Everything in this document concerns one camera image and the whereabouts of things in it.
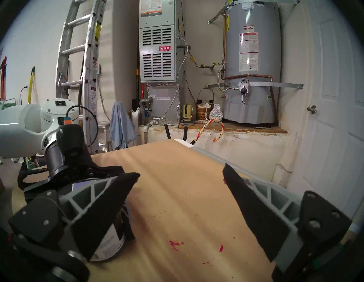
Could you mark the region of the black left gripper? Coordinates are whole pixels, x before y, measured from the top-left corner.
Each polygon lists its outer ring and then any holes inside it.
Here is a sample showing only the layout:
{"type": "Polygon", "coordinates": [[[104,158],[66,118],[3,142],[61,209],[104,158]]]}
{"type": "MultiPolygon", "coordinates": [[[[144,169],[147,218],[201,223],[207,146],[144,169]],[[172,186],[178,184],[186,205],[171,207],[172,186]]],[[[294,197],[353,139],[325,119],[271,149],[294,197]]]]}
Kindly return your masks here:
{"type": "MultiPolygon", "coordinates": [[[[125,171],[121,166],[98,166],[83,144],[83,151],[76,156],[64,156],[57,142],[52,143],[45,151],[45,161],[49,171],[47,181],[39,181],[24,189],[25,202],[29,203],[39,194],[48,190],[58,191],[63,187],[88,178],[104,179],[115,177],[125,171]]],[[[131,214],[126,202],[121,207],[121,217],[126,241],[135,240],[131,228],[131,214]]]]}

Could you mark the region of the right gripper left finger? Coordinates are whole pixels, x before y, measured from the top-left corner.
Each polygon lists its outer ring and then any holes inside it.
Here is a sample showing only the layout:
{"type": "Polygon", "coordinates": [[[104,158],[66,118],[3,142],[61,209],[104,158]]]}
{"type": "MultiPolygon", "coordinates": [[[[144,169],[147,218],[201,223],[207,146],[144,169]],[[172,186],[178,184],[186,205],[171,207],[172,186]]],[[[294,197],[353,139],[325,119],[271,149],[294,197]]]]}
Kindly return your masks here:
{"type": "Polygon", "coordinates": [[[63,196],[46,190],[10,218],[10,227],[24,237],[17,239],[26,249],[40,249],[51,257],[75,251],[90,260],[139,177],[122,173],[63,196]]]}

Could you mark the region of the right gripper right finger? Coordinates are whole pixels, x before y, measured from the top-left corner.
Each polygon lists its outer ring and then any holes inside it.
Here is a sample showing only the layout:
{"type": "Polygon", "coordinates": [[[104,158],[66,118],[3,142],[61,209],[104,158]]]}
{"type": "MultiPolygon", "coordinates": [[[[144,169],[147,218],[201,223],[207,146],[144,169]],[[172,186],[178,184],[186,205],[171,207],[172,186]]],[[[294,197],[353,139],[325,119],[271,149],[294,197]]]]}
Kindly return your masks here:
{"type": "Polygon", "coordinates": [[[225,163],[222,171],[248,228],[273,273],[310,273],[328,263],[352,220],[318,193],[301,198],[285,188],[241,177],[225,163]]]}

